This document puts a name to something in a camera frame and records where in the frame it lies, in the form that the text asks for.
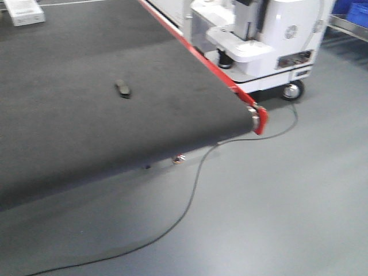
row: white box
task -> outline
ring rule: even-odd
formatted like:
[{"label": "white box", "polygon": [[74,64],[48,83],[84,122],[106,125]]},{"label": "white box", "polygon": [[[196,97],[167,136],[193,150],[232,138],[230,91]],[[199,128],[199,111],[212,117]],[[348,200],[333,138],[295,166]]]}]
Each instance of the white box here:
[{"label": "white box", "polygon": [[36,0],[4,0],[14,26],[45,21],[45,14]]}]

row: black conveyor belt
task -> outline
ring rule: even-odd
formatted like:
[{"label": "black conveyor belt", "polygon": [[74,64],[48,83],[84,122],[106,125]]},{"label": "black conveyor belt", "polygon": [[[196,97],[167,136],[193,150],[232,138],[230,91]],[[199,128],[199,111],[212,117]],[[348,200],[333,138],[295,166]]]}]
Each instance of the black conveyor belt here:
[{"label": "black conveyor belt", "polygon": [[0,210],[251,131],[246,105],[138,2],[43,9],[45,23],[0,22]]}]

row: white machine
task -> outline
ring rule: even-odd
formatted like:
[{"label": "white machine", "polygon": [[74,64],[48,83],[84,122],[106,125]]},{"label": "white machine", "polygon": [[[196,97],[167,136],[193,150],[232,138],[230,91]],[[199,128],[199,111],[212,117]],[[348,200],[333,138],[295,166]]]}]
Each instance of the white machine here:
[{"label": "white machine", "polygon": [[304,92],[300,80],[311,73],[335,1],[194,0],[190,14],[178,2],[185,37],[244,91],[285,86],[292,101]]}]

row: logo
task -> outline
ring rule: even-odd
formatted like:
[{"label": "logo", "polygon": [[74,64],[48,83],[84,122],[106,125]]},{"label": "logo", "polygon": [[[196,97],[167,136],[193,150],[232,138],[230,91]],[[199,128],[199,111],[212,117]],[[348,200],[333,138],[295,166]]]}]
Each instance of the logo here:
[{"label": "logo", "polygon": [[285,37],[287,39],[292,39],[296,36],[297,32],[298,32],[298,27],[296,27],[295,25],[292,25],[286,29]]},{"label": "logo", "polygon": [[313,27],[313,33],[321,32],[322,28],[323,28],[323,20],[317,20]]}]

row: epoxy floor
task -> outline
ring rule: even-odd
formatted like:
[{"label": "epoxy floor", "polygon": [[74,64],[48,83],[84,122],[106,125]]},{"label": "epoxy floor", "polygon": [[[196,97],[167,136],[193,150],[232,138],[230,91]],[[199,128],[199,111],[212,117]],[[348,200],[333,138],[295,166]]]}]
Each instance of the epoxy floor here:
[{"label": "epoxy floor", "polygon": [[[43,275],[366,276],[368,44],[332,34],[305,85],[290,132],[208,156],[189,212],[163,239]],[[261,104],[264,136],[292,125],[289,103]],[[185,210],[207,150],[0,213],[0,275],[88,262],[159,236]]]}]

